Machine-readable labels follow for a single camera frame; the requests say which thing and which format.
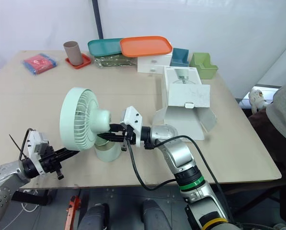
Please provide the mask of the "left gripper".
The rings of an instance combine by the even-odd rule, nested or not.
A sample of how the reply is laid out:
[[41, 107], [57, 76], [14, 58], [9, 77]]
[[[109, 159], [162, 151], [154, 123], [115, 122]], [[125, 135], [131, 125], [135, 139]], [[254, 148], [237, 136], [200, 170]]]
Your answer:
[[64, 178], [64, 175], [61, 172], [61, 163], [76, 154], [79, 151], [68, 150], [66, 148], [61, 148], [59, 150], [54, 151], [52, 146], [47, 146], [43, 155], [41, 155], [40, 164], [46, 173], [57, 173], [57, 178], [59, 180]]

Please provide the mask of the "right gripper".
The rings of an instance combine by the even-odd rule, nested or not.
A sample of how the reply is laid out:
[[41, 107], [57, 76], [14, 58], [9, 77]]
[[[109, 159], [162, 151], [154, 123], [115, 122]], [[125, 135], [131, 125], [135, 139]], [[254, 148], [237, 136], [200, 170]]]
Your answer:
[[[121, 124], [110, 124], [110, 132], [120, 132], [123, 130], [124, 127]], [[122, 142], [121, 151], [127, 151], [128, 143], [130, 145], [136, 145], [136, 135], [134, 129], [130, 125], [126, 125], [123, 135], [118, 135], [116, 133], [101, 133], [97, 136], [110, 142]]]

